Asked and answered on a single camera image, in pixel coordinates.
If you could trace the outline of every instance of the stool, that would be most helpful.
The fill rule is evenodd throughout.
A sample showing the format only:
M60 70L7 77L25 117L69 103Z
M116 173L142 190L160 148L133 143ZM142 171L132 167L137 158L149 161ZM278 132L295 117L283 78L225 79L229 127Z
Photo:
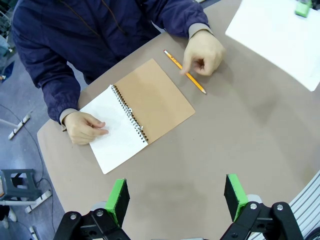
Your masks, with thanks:
M35 201L39 196L41 196L41 191L36 188L33 180L32 174L35 173L33 169L3 169L1 179L4 195L0 200L13 200L12 198L17 198L21 201L21 198L27 198L27 201ZM25 174L26 178L20 177L21 174ZM27 186L25 188L18 188L18 185Z

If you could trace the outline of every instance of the beige tabletop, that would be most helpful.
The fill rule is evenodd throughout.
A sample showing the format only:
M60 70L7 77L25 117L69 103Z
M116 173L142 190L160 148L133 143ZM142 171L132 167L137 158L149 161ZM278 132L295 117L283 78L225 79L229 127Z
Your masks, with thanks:
M163 53L182 62L185 39L156 37L107 71L80 96L83 107L153 58L195 114L103 175L89 145L73 145L49 120L38 132L43 158L64 210L88 213L106 201L116 179L131 196L123 229L133 240L220 239L231 224L223 196L226 174L237 173L247 194L266 205L290 202L320 169L320 94L225 36L239 0L205 12L227 54L211 77L191 73L201 93Z

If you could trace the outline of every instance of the fist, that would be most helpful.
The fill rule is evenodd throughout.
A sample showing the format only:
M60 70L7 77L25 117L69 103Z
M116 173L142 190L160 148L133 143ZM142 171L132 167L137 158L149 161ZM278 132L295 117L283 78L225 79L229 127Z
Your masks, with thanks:
M196 32L189 40L184 51L181 74L186 74L194 65L194 71L200 75L210 76L220 65L225 48L207 30Z
M85 145L108 133L101 129L106 123L101 122L92 115L85 112L72 112L62 121L65 125L71 141L74 144Z

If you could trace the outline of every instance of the floor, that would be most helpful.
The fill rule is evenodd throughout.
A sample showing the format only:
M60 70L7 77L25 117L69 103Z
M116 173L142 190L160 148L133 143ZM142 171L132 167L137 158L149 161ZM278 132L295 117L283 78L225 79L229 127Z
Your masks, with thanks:
M207 0L201 5L206 8L215 2L218 0ZM39 183L39 189L44 193L52 188L52 183L38 152L37 132L49 119L47 107L42 91L33 85L17 54L10 58L7 65L12 61L15 63L11 77L0 84L0 118L15 124L19 122L16 116L21 120L26 114L31 114L31 119L12 140L8 140L7 137L13 129L0 123L0 155L2 156L0 169L34 169L36 182L41 179L42 175L48 180L42 180ZM73 70L81 89L85 88L82 73L74 68ZM52 189L52 191L53 197L29 214L25 213L24 207L13 207L18 223L10 222L9 229L4 229L0 223L0 239L32 239L28 228L33 226L39 240L52 240L55 234L54 229L57 230L65 213L55 190Z

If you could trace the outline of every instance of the pencil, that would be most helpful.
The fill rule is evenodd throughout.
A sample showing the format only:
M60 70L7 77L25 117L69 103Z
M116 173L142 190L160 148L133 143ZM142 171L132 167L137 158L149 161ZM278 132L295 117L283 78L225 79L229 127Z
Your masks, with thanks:
M182 69L181 64L170 53L168 53L167 50L163 50L163 52L172 60L172 62L175 63L175 65L178 66L178 68ZM205 89L197 82L197 80L195 80L193 76L190 75L190 73L187 72L185 75L198 87L198 89L201 90L201 92L207 94Z

